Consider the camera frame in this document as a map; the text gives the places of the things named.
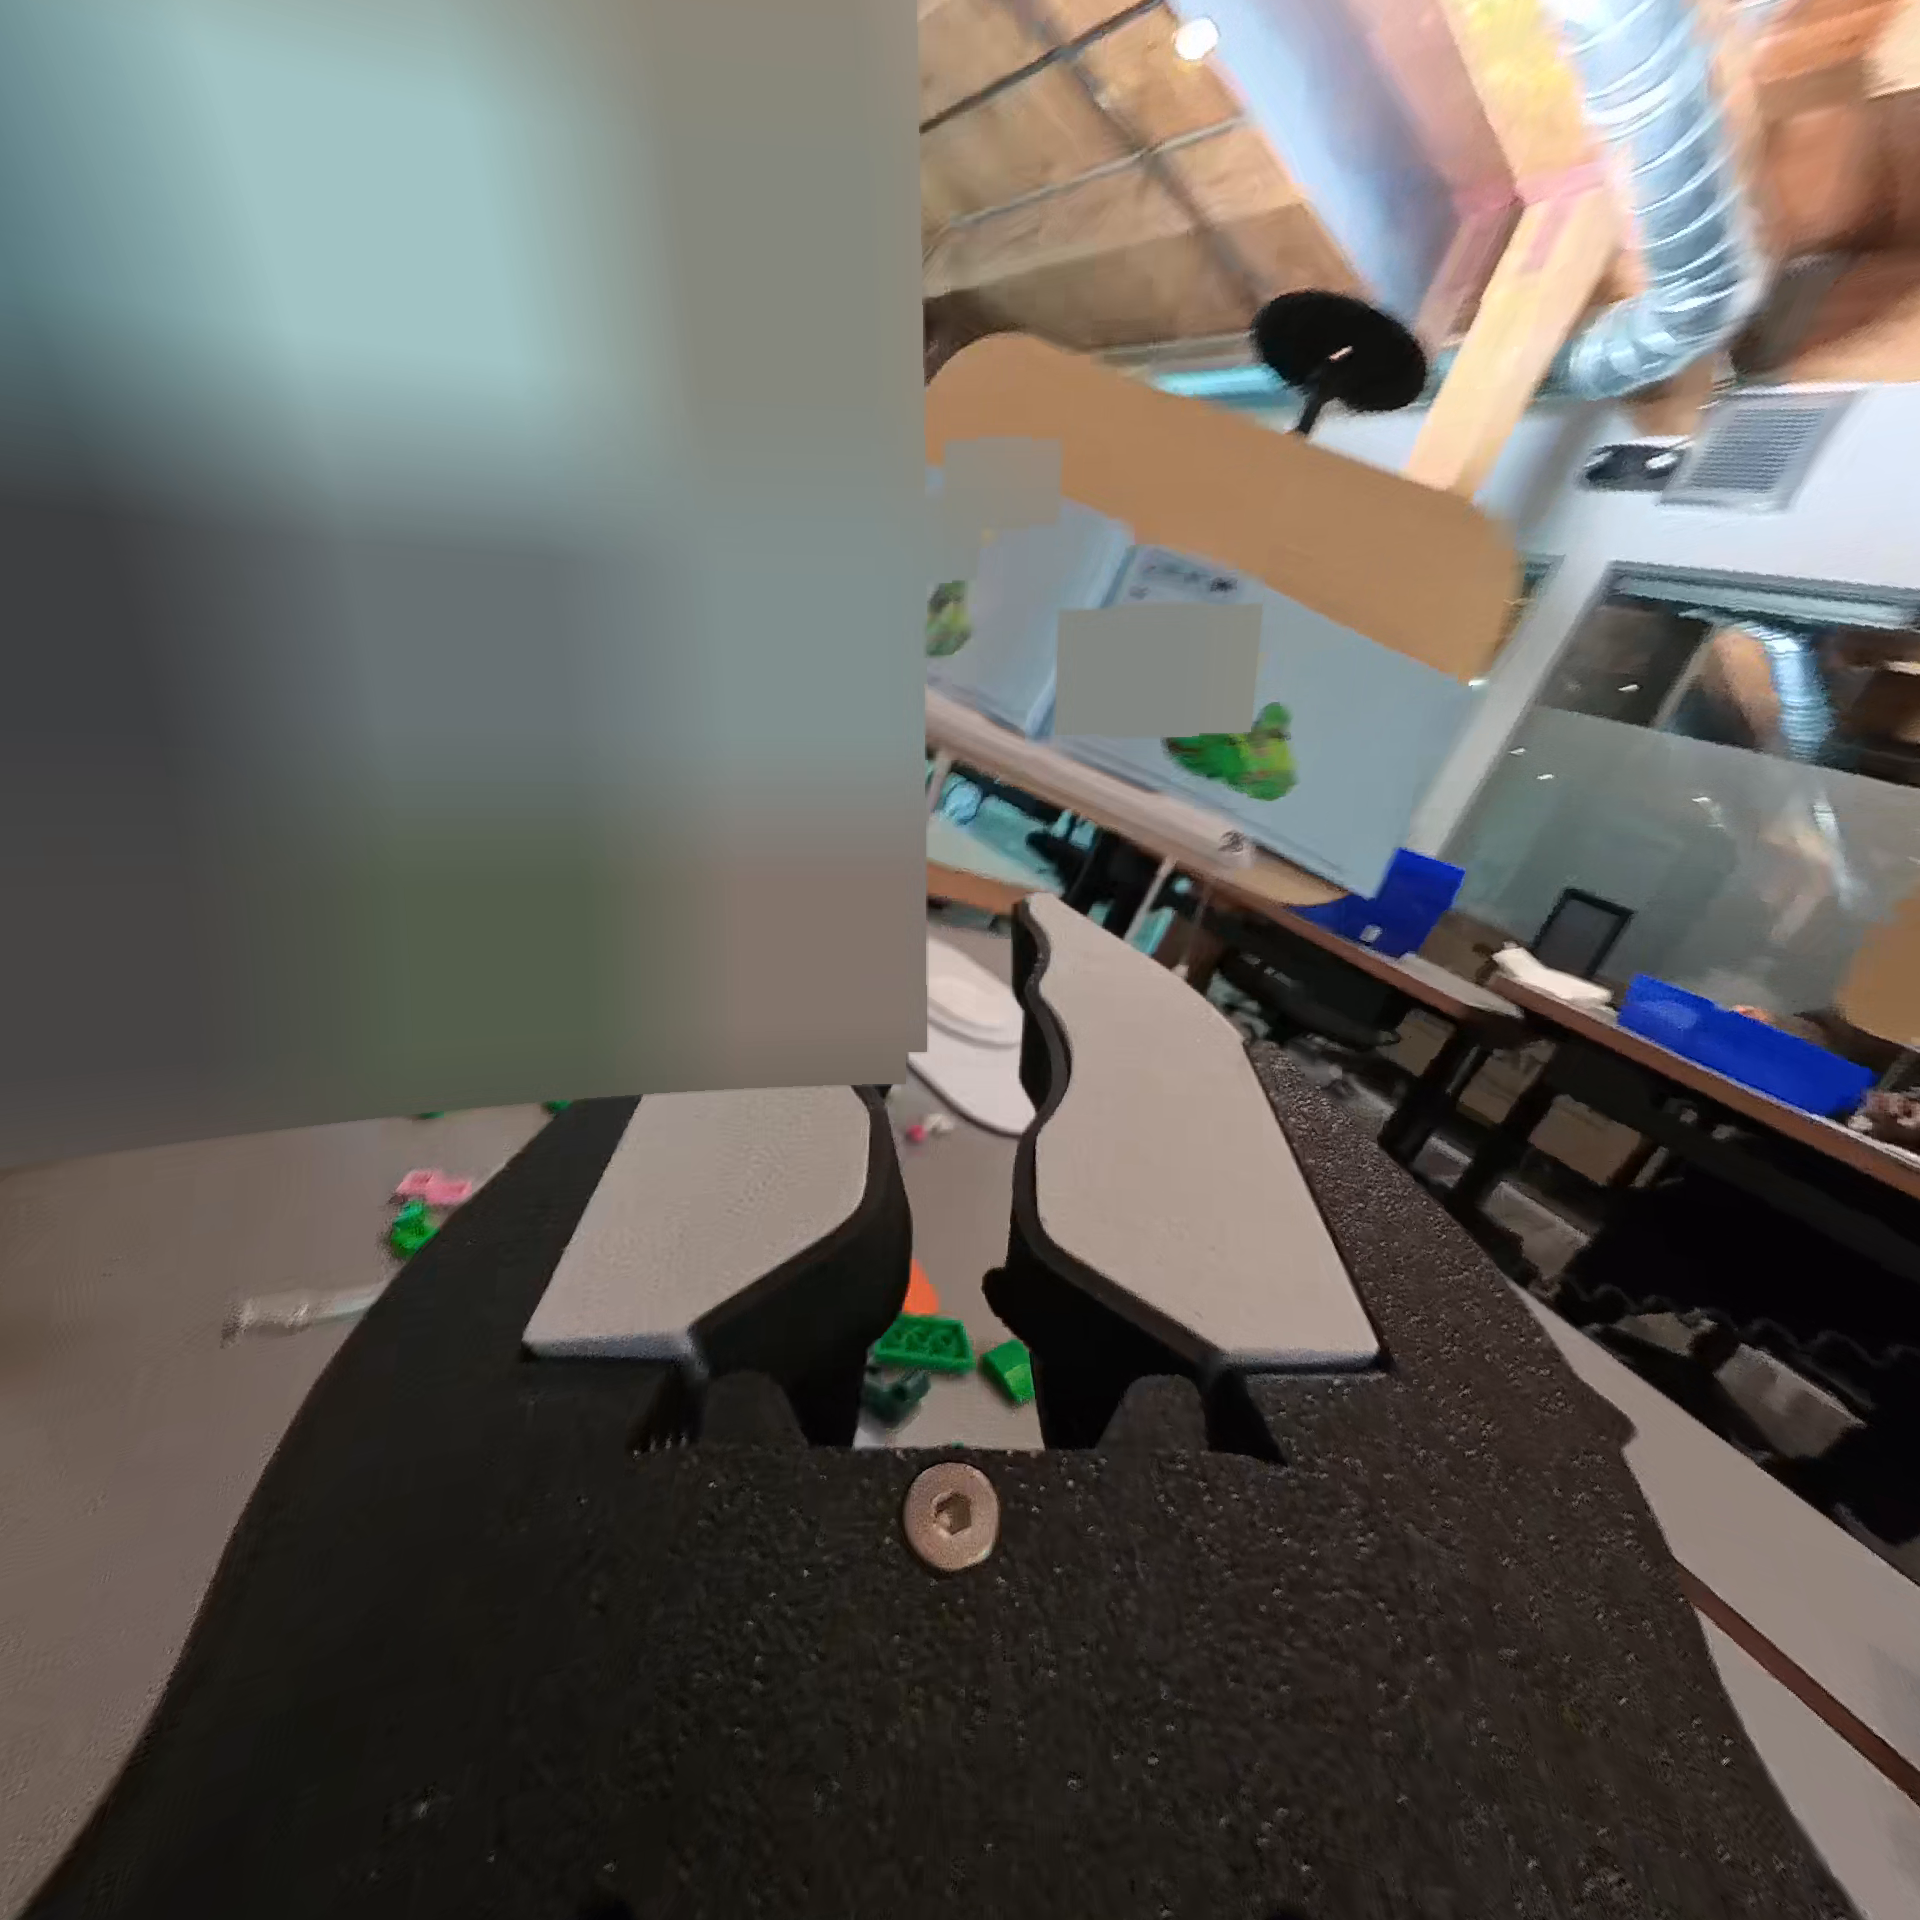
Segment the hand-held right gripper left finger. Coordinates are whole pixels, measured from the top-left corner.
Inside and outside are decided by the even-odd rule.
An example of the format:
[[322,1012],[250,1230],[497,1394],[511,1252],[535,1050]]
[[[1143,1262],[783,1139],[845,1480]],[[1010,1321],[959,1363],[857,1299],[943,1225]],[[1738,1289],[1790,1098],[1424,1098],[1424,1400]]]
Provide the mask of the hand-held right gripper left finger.
[[897,1318],[911,1218],[876,1089],[646,1096],[520,1332],[540,1363],[633,1361],[692,1406],[782,1388],[815,1449],[849,1449]]

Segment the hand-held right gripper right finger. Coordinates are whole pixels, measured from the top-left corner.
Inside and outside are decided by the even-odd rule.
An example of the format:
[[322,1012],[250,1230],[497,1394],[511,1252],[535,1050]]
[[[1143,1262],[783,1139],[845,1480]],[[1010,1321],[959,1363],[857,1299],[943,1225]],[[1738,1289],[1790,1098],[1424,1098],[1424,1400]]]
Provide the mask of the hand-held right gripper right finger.
[[1133,1386],[1178,1380],[1202,1444],[1264,1451],[1257,1382],[1376,1373],[1376,1321],[1225,1016],[1049,897],[1014,913],[1012,988],[1032,1118],[988,1297],[1044,1449],[1100,1448]]

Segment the lego instruction booklet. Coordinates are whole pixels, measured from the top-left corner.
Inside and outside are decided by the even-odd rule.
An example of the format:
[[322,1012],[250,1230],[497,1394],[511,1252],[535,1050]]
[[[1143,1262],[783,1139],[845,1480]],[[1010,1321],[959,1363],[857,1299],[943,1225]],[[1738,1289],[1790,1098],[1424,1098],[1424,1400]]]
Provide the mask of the lego instruction booklet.
[[[1058,621],[1129,609],[1177,627],[1202,611],[1260,612],[1247,717],[1185,737],[1069,733],[1058,720]],[[1404,850],[1469,707],[1469,690],[1436,668],[1076,502],[989,536],[966,579],[927,589],[925,660],[927,689],[943,697],[1215,818],[1209,842],[1260,849],[1353,897],[1370,897]]]

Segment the background work table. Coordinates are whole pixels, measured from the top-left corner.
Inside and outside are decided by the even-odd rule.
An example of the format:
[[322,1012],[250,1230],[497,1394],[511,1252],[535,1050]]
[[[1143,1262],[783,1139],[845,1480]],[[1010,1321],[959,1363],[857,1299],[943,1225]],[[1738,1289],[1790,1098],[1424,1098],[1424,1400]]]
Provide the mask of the background work table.
[[1505,1000],[1421,956],[1391,957],[1344,940],[1300,907],[1257,909],[1189,892],[1174,898],[1173,913],[1191,986],[1225,980],[1253,1003],[1262,1033],[1277,1044],[1302,1043],[1313,1057],[1353,1068],[1382,1059],[1413,1012],[1445,1024],[1437,1052],[1409,1080],[1377,1137],[1406,1168],[1452,1118],[1477,1069],[1524,1043],[1520,1012]]
[[1768,1317],[1792,1332],[1914,1340],[1914,1158],[1516,980],[1543,1061],[1446,1194],[1477,1232],[1561,1099],[1664,1158],[1664,1180],[1612,1189],[1567,1266],[1584,1302],[1618,1299]]

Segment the white paper stack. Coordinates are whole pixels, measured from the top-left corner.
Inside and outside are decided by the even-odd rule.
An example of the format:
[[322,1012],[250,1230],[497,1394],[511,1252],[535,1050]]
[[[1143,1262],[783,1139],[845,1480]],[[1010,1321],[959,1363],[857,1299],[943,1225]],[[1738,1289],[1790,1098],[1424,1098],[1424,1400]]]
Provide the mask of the white paper stack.
[[1614,1002],[1614,996],[1601,984],[1556,966],[1548,966],[1524,947],[1505,945],[1497,949],[1492,954],[1492,970],[1492,980],[1500,986],[1501,993],[1505,988],[1524,988],[1526,993],[1536,993],[1584,1010],[1598,1010],[1612,1006]]

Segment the clear plastic tube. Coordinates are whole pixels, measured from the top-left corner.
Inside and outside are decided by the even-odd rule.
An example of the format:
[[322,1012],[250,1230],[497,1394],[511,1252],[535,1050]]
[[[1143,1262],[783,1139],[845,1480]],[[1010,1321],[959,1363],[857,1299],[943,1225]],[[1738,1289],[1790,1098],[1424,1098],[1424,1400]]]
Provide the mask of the clear plastic tube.
[[305,1331],[336,1329],[370,1313],[385,1289],[389,1283],[374,1283],[370,1288],[253,1294],[229,1307],[221,1342],[297,1338]]

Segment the black monitor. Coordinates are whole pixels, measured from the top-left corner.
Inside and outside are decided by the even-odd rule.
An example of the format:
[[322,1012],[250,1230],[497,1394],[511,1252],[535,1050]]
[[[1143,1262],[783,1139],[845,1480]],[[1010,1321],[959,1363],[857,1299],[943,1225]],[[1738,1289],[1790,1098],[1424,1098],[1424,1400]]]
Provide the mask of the black monitor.
[[1526,952],[1549,971],[1598,980],[1631,920],[1631,907],[1567,886],[1551,902]]

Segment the white and wooden book stand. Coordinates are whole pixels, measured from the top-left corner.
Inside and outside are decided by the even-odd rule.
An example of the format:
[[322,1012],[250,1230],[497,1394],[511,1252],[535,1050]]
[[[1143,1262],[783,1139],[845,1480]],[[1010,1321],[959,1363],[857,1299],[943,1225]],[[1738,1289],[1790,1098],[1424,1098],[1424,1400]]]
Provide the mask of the white and wooden book stand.
[[[1474,505],[1356,464],[1297,435],[1245,424],[1089,360],[997,334],[927,385],[927,453],[982,441],[1055,444],[1063,505],[1120,521],[1143,545],[1209,558],[1336,627],[1469,689],[1501,637],[1520,561]],[[1233,730],[1255,700],[1260,612],[1177,627],[1143,609],[1066,614],[1072,665],[1100,681],[1058,720],[1069,733],[1185,737]],[[1218,868],[1215,900],[1309,907],[1351,897],[1247,849]]]

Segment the black round disc on rod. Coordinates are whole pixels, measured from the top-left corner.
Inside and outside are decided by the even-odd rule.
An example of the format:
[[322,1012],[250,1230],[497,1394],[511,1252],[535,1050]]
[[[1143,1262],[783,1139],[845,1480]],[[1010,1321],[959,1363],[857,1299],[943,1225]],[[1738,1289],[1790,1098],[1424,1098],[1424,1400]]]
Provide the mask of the black round disc on rod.
[[1328,406],[1396,414],[1424,394],[1429,378],[1426,352],[1407,328],[1353,296],[1276,296],[1257,312],[1250,339],[1269,372],[1302,398],[1294,433],[1304,440]]

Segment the wooden post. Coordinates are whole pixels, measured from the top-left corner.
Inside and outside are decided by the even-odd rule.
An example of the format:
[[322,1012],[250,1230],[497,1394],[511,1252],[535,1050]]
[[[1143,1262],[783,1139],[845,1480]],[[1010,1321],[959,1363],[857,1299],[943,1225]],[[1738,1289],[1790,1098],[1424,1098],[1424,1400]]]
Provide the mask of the wooden post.
[[1622,229],[1596,161],[1522,185],[1520,218],[1413,441],[1409,483],[1478,492],[1615,265]]

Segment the wall vent grille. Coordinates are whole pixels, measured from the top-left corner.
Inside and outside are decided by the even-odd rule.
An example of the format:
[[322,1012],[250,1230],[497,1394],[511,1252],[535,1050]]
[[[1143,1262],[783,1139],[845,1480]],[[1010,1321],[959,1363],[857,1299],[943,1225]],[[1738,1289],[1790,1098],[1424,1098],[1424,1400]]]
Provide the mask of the wall vent grille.
[[1853,386],[1773,386],[1716,400],[1664,484],[1661,502],[1788,512],[1857,394]]

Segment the silver ventilation duct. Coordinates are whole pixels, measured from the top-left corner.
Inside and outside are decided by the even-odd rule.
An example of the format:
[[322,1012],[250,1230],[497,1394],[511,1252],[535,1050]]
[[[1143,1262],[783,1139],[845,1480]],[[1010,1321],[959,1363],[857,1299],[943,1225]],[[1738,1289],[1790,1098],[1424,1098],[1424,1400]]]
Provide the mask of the silver ventilation duct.
[[1548,389],[1622,400],[1726,349],[1772,278],[1719,45],[1688,3],[1556,3],[1545,12],[1591,130],[1618,165],[1644,286],[1588,321]]

